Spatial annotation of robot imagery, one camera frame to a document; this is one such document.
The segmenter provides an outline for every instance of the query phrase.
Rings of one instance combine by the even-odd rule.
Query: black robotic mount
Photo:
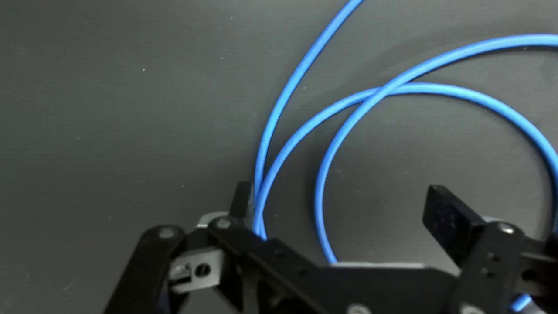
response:
[[[431,187],[424,226],[460,268],[317,268],[246,229],[251,189],[228,214],[147,231],[106,314],[178,314],[188,296],[218,290],[246,314],[507,314],[518,294],[558,313],[558,255],[506,222],[487,224],[445,187]]]

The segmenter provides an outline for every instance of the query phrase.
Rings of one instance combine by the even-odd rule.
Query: screw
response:
[[[361,304],[351,304],[347,314],[371,314],[368,308]]]
[[[514,235],[516,231],[507,226],[507,224],[499,224],[499,229],[504,233],[504,235]]]
[[[220,219],[215,228],[225,231],[225,229],[230,229],[232,228],[232,222],[228,219]]]
[[[176,231],[171,229],[171,228],[164,228],[164,229],[160,229],[160,233],[159,233],[159,238],[160,238],[160,240],[171,240],[171,238],[174,238],[174,236],[176,236]]]
[[[485,311],[481,311],[471,304],[464,304],[464,306],[460,306],[460,314],[485,314]]]

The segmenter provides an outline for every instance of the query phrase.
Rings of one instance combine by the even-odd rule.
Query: white metal part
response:
[[[216,219],[220,219],[220,217],[228,217],[228,214],[227,212],[211,212],[211,214],[206,214],[199,222],[197,222],[197,229],[208,229],[208,226],[213,222],[213,221],[216,221]]]
[[[352,304],[349,306],[347,314],[370,314],[370,310],[361,304]]]
[[[464,304],[464,306],[460,306],[460,314],[485,314],[485,311],[481,311],[471,304]]]
[[[225,254],[204,248],[180,255],[173,261],[169,283],[174,294],[190,294],[218,287],[221,282]]]

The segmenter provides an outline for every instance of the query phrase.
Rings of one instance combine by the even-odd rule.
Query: cable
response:
[[[326,27],[326,30],[319,36],[319,39],[314,43],[314,46],[309,50],[309,53],[303,57],[302,64],[296,67],[296,71],[289,78],[286,88],[283,90],[277,104],[272,109],[272,114],[265,125],[260,149],[258,149],[258,156],[256,156],[256,166],[255,166],[256,210],[255,210],[255,221],[253,221],[253,229],[262,238],[267,238],[265,224],[263,224],[263,210],[265,210],[265,203],[269,198],[269,191],[270,191],[283,163],[289,156],[289,153],[298,146],[298,142],[305,135],[309,135],[323,121],[335,116],[337,114],[335,111],[344,111],[342,105],[345,105],[345,109],[357,105],[357,102],[351,97],[351,98],[338,102],[337,104],[338,107],[333,105],[333,109],[330,107],[324,112],[321,112],[319,116],[316,116],[312,121],[309,121],[302,130],[298,130],[300,133],[296,132],[293,135],[293,139],[291,139],[293,142],[289,140],[286,144],[286,147],[279,153],[277,160],[274,161],[270,172],[265,175],[265,160],[267,160],[269,144],[270,144],[270,139],[274,135],[274,130],[279,123],[279,118],[281,118],[284,107],[288,105],[291,95],[295,93],[296,86],[300,84],[300,81],[303,79],[307,71],[312,67],[316,58],[321,55],[321,51],[326,48],[326,44],[333,39],[333,36],[344,25],[344,22],[347,22],[347,18],[359,8],[359,4],[361,4],[361,0],[349,0],[342,8],[342,11],[333,18],[333,22]],[[328,240],[326,229],[324,229],[323,194],[324,194],[328,172],[331,168],[335,154],[340,149],[340,146],[344,144],[344,140],[349,137],[349,133],[354,130],[354,126],[371,109],[375,109],[385,97],[398,95],[398,93],[405,91],[406,84],[410,84],[412,81],[415,81],[429,72],[434,72],[438,69],[443,69],[452,64],[457,64],[457,62],[462,62],[467,58],[474,58],[480,55],[516,50],[516,48],[558,48],[558,37],[541,34],[541,36],[514,36],[514,37],[502,37],[502,39],[476,43],[476,44],[466,46],[462,50],[455,50],[455,51],[439,55],[426,64],[420,64],[420,65],[403,72],[396,79],[389,81],[384,88],[375,90],[370,97],[366,97],[368,100],[366,98],[359,100],[363,104],[352,112],[352,116],[342,125],[338,133],[333,137],[333,140],[326,151],[326,156],[321,163],[319,173],[317,173],[317,184],[316,184],[316,194],[314,194],[314,215],[316,215],[314,219],[316,219],[319,243],[321,243],[321,248],[323,248],[328,262],[337,262],[337,257],[333,254],[333,248],[330,245],[330,240]],[[555,198],[558,198],[558,158],[556,158],[555,149],[549,146],[549,142],[542,137],[542,133],[535,126],[532,126],[525,118],[521,118],[518,112],[506,107],[499,100],[480,95],[476,91],[452,88],[452,86],[441,86],[441,84],[431,84],[429,88],[432,88],[432,91],[436,91],[432,95],[469,100],[471,104],[485,107],[485,109],[495,112],[497,116],[500,116],[502,119],[506,119],[507,123],[511,123],[513,126],[516,126],[539,149],[542,160],[546,161],[546,165],[549,168],[549,177],[553,180]],[[556,212],[558,212],[558,208],[555,205],[553,229],[551,229],[553,238],[558,236]]]
[[[528,304],[532,303],[532,299],[528,296],[520,296],[513,304],[511,304],[511,311],[514,313],[521,313],[528,308]]]
[[[316,193],[314,193],[314,219],[316,219],[316,228],[317,228],[317,238],[319,245],[328,259],[328,262],[337,262],[337,257],[331,250],[326,228],[324,228],[324,215],[323,215],[323,198],[324,198],[324,187],[328,180],[328,173],[331,168],[331,163],[335,160],[335,154],[338,153],[340,146],[345,142],[349,133],[354,130],[354,126],[371,111],[375,109],[385,97],[394,93],[398,88],[429,74],[434,72],[441,67],[462,62],[466,58],[494,53],[494,51],[504,51],[504,50],[518,50],[518,48],[558,48],[558,36],[514,36],[514,37],[500,37],[494,41],[483,41],[476,43],[445,55],[439,55],[426,64],[420,64],[396,79],[389,81],[384,88],[380,88],[373,97],[370,97],[361,107],[357,107],[349,119],[342,125],[342,128],[337,132],[333,137],[323,163],[317,172],[317,180],[316,180]],[[488,102],[483,100],[483,95],[476,95],[473,98],[478,98],[480,102]],[[551,144],[542,137],[542,133],[534,128],[525,118],[521,118],[518,112],[511,111],[509,107],[500,107],[495,105],[490,109],[492,112],[499,114],[504,118],[507,123],[514,125],[523,135],[532,140],[532,144],[539,149],[542,154],[542,160],[548,165],[549,177],[553,182],[555,196],[558,196],[558,158]],[[558,215],[556,215],[556,205],[555,205],[555,219],[553,219],[553,235],[558,233]]]
[[[361,0],[349,0],[338,15],[330,22],[326,30],[317,37],[317,41],[310,46],[309,53],[302,58],[300,65],[295,69],[291,78],[288,79],[283,93],[279,95],[270,118],[267,119],[267,125],[263,128],[263,135],[260,140],[260,149],[256,156],[256,166],[255,166],[255,196],[260,193],[260,184],[263,180],[265,173],[265,160],[269,144],[274,137],[274,132],[277,128],[279,118],[288,105],[289,98],[293,97],[295,90],[298,88],[300,81],[305,78],[309,69],[314,65],[316,58],[321,55],[321,51],[328,46],[328,43],[333,39],[333,36],[338,32],[338,29],[347,22],[347,18],[361,6]]]
[[[352,97],[347,97],[347,98],[330,105],[328,109],[324,109],[323,112],[314,116],[310,121],[307,121],[300,130],[296,130],[293,133],[293,137],[284,144],[284,147],[277,154],[276,161],[272,163],[267,177],[263,179],[263,184],[262,184],[262,189],[260,189],[260,194],[258,194],[258,200],[255,205],[253,229],[260,231],[258,235],[263,240],[267,240],[265,224],[263,224],[265,205],[267,205],[270,189],[272,189],[284,161],[291,156],[291,153],[296,149],[296,146],[307,135],[310,135],[317,126],[321,126],[323,123],[326,123],[328,119],[331,119],[333,116],[337,116],[344,111],[349,111],[356,105],[361,105],[361,102],[368,100],[377,91],[378,91],[378,88],[366,90],[366,91],[356,93]],[[401,95],[432,95],[432,97],[445,97],[445,98],[457,98],[457,100],[471,102],[473,105],[483,107],[483,109],[500,116],[502,119],[513,121],[513,125],[520,132],[528,135],[530,140],[534,144],[537,144],[537,149],[541,151],[541,154],[553,154],[555,153],[553,147],[549,146],[549,142],[544,139],[544,135],[534,125],[530,125],[518,112],[514,112],[511,107],[507,107],[506,104],[502,104],[492,97],[487,97],[487,95],[481,95],[478,91],[466,90],[466,88],[445,86],[445,84],[427,84],[427,83],[401,86],[391,97],[401,97]],[[316,226],[321,224],[317,228],[321,228],[321,233],[326,238],[326,229],[323,224],[324,221],[323,221],[323,217],[321,219],[317,217],[317,215],[323,215],[323,212],[314,214],[314,215],[316,215]],[[337,264],[337,257],[335,257],[331,247],[330,247],[330,252],[324,250],[324,255],[330,264]]]

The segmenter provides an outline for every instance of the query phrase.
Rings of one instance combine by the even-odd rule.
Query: blue cable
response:
[[[263,221],[263,210],[270,194],[270,189],[283,168],[283,165],[286,163],[286,160],[293,154],[293,151],[296,149],[296,146],[307,137],[310,135],[317,126],[321,126],[323,123],[326,123],[328,119],[331,119],[333,116],[359,105],[361,102],[364,102],[366,98],[373,97],[378,91],[378,88],[375,90],[366,90],[361,93],[356,93],[352,97],[347,97],[337,104],[333,104],[331,107],[324,109],[323,112],[319,112],[317,116],[314,116],[310,121],[307,121],[281,149],[281,153],[277,154],[276,161],[272,163],[269,173],[263,179],[258,200],[256,200],[256,210],[255,210],[255,231],[260,231],[260,236],[263,240],[267,240],[267,233],[265,233],[265,221]],[[480,105],[483,109],[494,111],[495,114],[502,116],[504,114],[511,114],[511,116],[502,116],[502,118],[518,118],[516,125],[518,128],[525,128],[521,132],[527,132],[530,135],[535,137],[537,142],[541,142],[544,149],[549,147],[548,140],[544,139],[544,135],[541,135],[541,132],[535,130],[535,126],[532,126],[527,119],[523,119],[518,112],[514,112],[511,107],[504,105],[502,102],[490,98],[487,95],[480,95],[476,91],[471,90],[464,90],[464,88],[457,88],[457,86],[445,86],[445,84],[406,84],[399,90],[396,90],[392,93],[392,97],[403,97],[403,95],[432,95],[432,97],[446,97],[446,98],[457,98],[457,100],[464,100],[464,102],[480,102],[480,104],[473,104],[473,105]],[[511,310],[514,313],[521,313],[527,306],[530,304],[530,297],[528,296],[521,296],[520,299],[516,299],[511,306]]]
[[[514,313],[521,313],[528,308],[528,304],[532,303],[532,299],[528,296],[520,296],[513,304],[511,304],[511,311]]]
[[[276,126],[279,123],[279,118],[281,118],[288,100],[295,93],[296,86],[300,84],[300,81],[303,79],[307,71],[312,67],[312,64],[319,57],[319,53],[326,48],[326,44],[333,39],[337,30],[357,9],[359,4],[361,4],[361,0],[347,3],[344,6],[344,9],[335,16],[335,20],[326,27],[326,30],[319,36],[316,44],[309,50],[309,53],[305,55],[302,64],[293,72],[291,79],[288,81],[286,88],[283,90],[283,93],[281,93],[272,114],[270,114],[270,118],[269,118],[269,121],[265,125],[265,132],[263,132],[263,137],[262,137],[262,142],[260,142],[260,149],[258,149],[258,156],[256,156],[256,170],[255,170],[256,215],[255,215],[255,222],[253,222],[255,233],[260,235],[262,238],[267,238],[265,226],[263,226],[263,208],[265,208],[265,201],[267,201],[267,196],[269,196],[269,189],[270,189],[270,186],[272,186],[281,165],[288,158],[288,154],[284,158],[281,158],[281,154],[279,154],[276,163],[270,168],[270,173],[265,175],[265,160],[267,160],[267,151],[269,151],[269,144],[270,144],[272,133],[274,133],[274,130],[276,130]],[[420,64],[420,65],[403,72],[396,79],[389,81],[384,88],[378,88],[375,93],[371,93],[368,97],[368,100],[364,100],[364,104],[354,111],[354,114],[344,123],[344,126],[335,135],[335,139],[333,139],[331,146],[328,147],[326,156],[324,156],[324,160],[321,163],[319,173],[317,173],[317,184],[316,184],[316,194],[314,194],[314,215],[316,215],[319,243],[321,243],[321,248],[324,250],[324,255],[326,255],[328,262],[337,262],[337,257],[335,257],[335,254],[331,250],[331,245],[328,241],[326,229],[324,229],[323,193],[324,193],[328,172],[330,172],[330,166],[331,166],[331,163],[335,160],[335,154],[340,149],[340,146],[344,144],[344,140],[349,137],[352,128],[371,109],[375,109],[378,105],[378,102],[382,102],[385,97],[398,95],[398,91],[403,90],[405,84],[410,84],[412,81],[415,81],[415,79],[419,79],[419,78],[422,78],[422,76],[426,76],[429,72],[434,72],[434,71],[438,71],[441,67],[446,67],[446,65],[452,65],[452,64],[457,64],[457,62],[462,62],[462,60],[467,60],[467,58],[473,58],[473,57],[495,53],[495,51],[506,51],[506,50],[516,50],[516,48],[558,48],[558,37],[556,36],[546,36],[546,34],[541,34],[541,36],[514,36],[514,37],[502,37],[502,39],[476,43],[476,44],[466,46],[462,50],[450,51],[446,55],[436,57],[436,58],[432,58],[432,60],[429,60],[426,64]],[[453,95],[455,91],[452,91],[452,88],[448,90],[448,86],[438,86],[438,88],[441,88],[438,91],[438,95],[453,97],[453,98],[464,98],[464,100],[471,97],[469,102],[478,104],[480,107],[485,107],[485,109],[499,114],[500,118],[504,118],[506,121],[514,125],[520,132],[523,132],[523,135],[542,154],[542,158],[544,158],[544,161],[546,161],[546,165],[549,168],[551,180],[553,180],[555,198],[558,196],[558,179],[556,179],[558,177],[558,158],[556,158],[553,147],[548,144],[548,140],[542,137],[542,133],[539,130],[535,130],[518,112],[511,111],[509,107],[506,107],[504,104],[500,104],[500,102],[497,102],[494,98],[488,98],[488,97],[474,93],[474,91],[467,91],[466,95]],[[558,235],[558,215],[556,215],[556,205],[555,205],[553,236],[556,236],[556,235]]]
[[[337,151],[340,146],[345,142],[349,133],[354,130],[354,126],[371,111],[375,109],[385,97],[399,90],[401,86],[429,74],[434,72],[441,67],[462,62],[466,58],[494,53],[494,51],[504,51],[504,50],[516,50],[516,48],[558,48],[558,36],[514,36],[514,37],[502,37],[502,39],[494,39],[494,41],[483,41],[476,43],[445,55],[439,55],[426,64],[420,64],[396,79],[389,81],[384,88],[380,88],[373,97],[370,97],[361,107],[357,107],[349,119],[342,125],[342,128],[337,132],[333,137],[323,163],[317,172],[317,180],[316,180],[316,193],[314,193],[314,219],[316,219],[316,228],[317,228],[317,238],[319,245],[328,259],[328,262],[337,262],[337,257],[331,250],[326,228],[324,228],[324,215],[323,215],[323,198],[324,198],[324,187],[326,187],[326,179],[331,168],[331,163],[335,160]],[[555,149],[549,146],[549,142],[542,137],[542,133],[528,125],[525,118],[521,118],[518,112],[511,111],[509,107],[500,107],[494,105],[490,109],[492,112],[499,114],[504,118],[507,123],[514,125],[523,135],[532,140],[532,144],[539,149],[542,154],[542,160],[548,165],[548,172],[553,182],[555,196],[558,196],[558,158]],[[555,224],[553,224],[553,235],[556,235],[558,229],[558,215],[555,215]]]
[[[302,58],[300,65],[291,74],[289,81],[286,83],[284,90],[281,91],[272,114],[267,119],[267,125],[263,128],[263,135],[260,140],[260,149],[256,156],[256,166],[255,166],[255,196],[260,193],[260,184],[263,180],[265,173],[265,160],[269,144],[274,137],[274,132],[277,128],[279,118],[288,105],[289,98],[293,97],[295,90],[298,88],[300,81],[305,78],[309,69],[314,65],[316,58],[321,55],[321,51],[328,46],[328,43],[333,39],[333,36],[338,32],[338,29],[347,22],[347,18],[361,6],[361,0],[349,0],[330,22],[326,30],[317,37],[317,41],[310,46],[309,53]]]

